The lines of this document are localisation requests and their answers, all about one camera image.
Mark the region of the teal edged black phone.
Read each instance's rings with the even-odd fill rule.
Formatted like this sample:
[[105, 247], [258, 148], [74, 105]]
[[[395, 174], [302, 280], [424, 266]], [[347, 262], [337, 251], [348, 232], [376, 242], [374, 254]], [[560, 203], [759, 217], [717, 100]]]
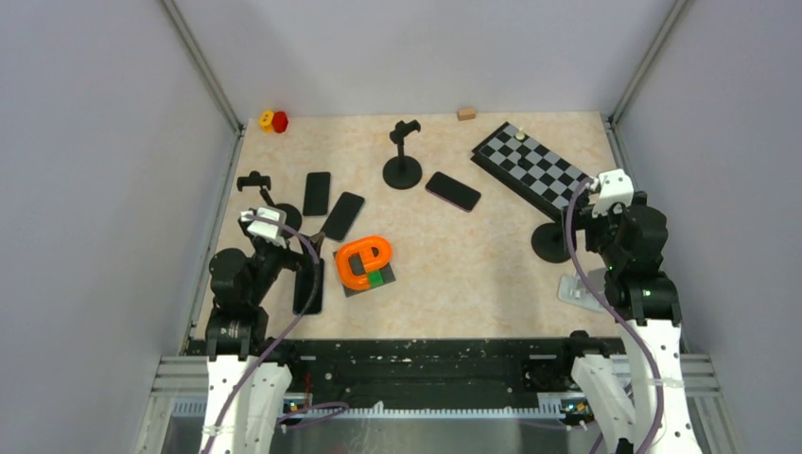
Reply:
[[364, 203], [365, 199], [362, 196], [342, 192], [323, 224], [322, 232], [325, 237], [342, 242], [354, 225]]

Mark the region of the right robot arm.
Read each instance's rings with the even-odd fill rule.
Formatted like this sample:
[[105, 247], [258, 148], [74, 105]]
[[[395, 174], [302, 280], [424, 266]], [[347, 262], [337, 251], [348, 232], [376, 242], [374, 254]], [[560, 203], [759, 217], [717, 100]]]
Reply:
[[577, 273], [617, 322], [629, 364], [622, 386], [605, 354], [571, 353], [554, 364], [557, 382], [579, 390], [609, 453], [699, 453], [681, 370], [682, 315], [675, 284], [660, 269], [668, 240], [667, 218], [644, 204], [616, 202], [593, 217], [592, 206], [571, 201], [565, 214], [567, 249], [577, 262], [575, 233], [606, 267], [598, 291], [580, 265]]

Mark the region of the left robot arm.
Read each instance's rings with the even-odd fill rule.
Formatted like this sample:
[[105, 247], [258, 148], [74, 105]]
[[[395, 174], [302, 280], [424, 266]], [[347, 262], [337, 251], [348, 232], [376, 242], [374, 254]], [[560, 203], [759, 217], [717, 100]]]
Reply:
[[280, 272], [290, 270], [319, 296], [323, 234], [299, 236], [304, 253], [252, 240], [254, 253], [222, 250], [209, 264], [213, 310], [206, 327], [207, 407], [200, 452], [267, 453], [286, 391], [303, 379], [297, 359], [276, 354], [267, 341], [269, 316], [261, 303]]

